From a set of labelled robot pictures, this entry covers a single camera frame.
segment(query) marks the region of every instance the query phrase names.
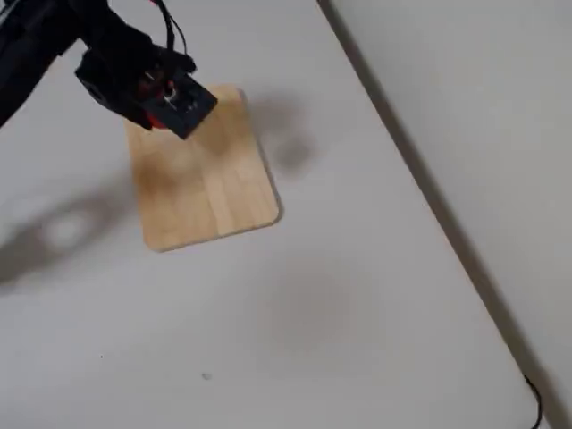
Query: power cord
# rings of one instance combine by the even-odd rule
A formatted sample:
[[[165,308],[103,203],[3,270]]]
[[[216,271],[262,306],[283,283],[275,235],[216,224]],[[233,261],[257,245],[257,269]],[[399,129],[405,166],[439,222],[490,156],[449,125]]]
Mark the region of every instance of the power cord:
[[[530,390],[533,391],[534,397],[536,398],[536,403],[538,404],[538,411],[536,413],[536,421],[531,429],[539,429],[541,423],[543,422],[543,396],[540,394],[536,386],[533,382],[530,381],[530,378],[525,376],[526,384],[530,387]]]
[[[169,9],[167,9],[167,6],[165,5],[164,1],[151,0],[151,2],[154,3],[159,8],[161,14],[163,15],[164,23],[167,27],[167,49],[169,49],[170,51],[173,51],[174,49],[175,36],[172,31],[172,26],[174,25],[177,31],[179,32],[179,35],[181,36],[181,41],[183,48],[185,50],[185,55],[188,55],[189,53],[187,51],[187,39],[185,38],[185,34],[182,32],[181,27],[169,12]]]

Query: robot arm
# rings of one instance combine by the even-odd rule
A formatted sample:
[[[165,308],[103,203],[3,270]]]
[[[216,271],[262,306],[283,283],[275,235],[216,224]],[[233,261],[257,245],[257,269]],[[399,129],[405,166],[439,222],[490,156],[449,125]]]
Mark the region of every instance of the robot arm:
[[[9,0],[0,23],[0,126],[26,101],[54,61],[81,38],[88,47],[76,76],[107,109],[182,139],[215,108],[216,98],[189,74],[192,59],[174,51],[172,17],[160,47],[127,25],[107,0]]]

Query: red component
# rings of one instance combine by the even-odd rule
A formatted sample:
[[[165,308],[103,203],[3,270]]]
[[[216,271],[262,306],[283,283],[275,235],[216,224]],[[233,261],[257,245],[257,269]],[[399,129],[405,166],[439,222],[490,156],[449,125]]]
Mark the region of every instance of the red component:
[[[149,122],[151,122],[151,125],[153,126],[153,128],[158,128],[159,130],[163,130],[163,129],[167,128],[164,126],[164,124],[162,122],[159,122],[159,120],[157,120],[155,118],[155,116],[153,116],[149,112],[147,112],[147,119],[149,119]]]

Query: black cable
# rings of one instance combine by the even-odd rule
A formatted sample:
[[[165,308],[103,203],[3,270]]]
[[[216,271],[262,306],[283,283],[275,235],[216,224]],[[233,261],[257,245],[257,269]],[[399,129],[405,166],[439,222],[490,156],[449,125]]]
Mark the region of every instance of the black cable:
[[[171,16],[172,23],[174,24],[174,26],[177,28],[177,31],[179,31],[179,34],[181,35],[181,41],[182,41],[183,48],[185,50],[185,55],[189,55],[189,52],[187,51],[187,39],[185,38],[185,33],[182,32],[181,27],[179,27],[179,24],[173,18],[173,16],[170,14],[169,14],[169,16]]]
[[[536,413],[536,422],[534,422],[534,425],[531,429],[538,429],[540,427],[540,424],[543,422],[543,414],[544,414],[543,397],[536,388],[536,386],[533,384],[533,382],[531,382],[527,376],[525,376],[525,380],[526,384],[528,384],[528,387],[530,387],[530,390],[533,391],[533,394],[536,397],[536,403],[538,404],[538,411]]]
[[[172,52],[175,46],[175,33],[172,31],[172,16],[163,0],[152,0],[163,15],[164,25],[167,27],[167,49]]]

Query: wooden board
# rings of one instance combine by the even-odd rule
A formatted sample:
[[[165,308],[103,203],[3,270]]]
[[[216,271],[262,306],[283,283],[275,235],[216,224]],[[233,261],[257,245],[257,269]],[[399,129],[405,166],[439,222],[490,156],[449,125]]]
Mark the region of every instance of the wooden board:
[[[260,228],[280,215],[240,91],[210,90],[219,105],[186,140],[126,122],[143,237],[153,250]]]

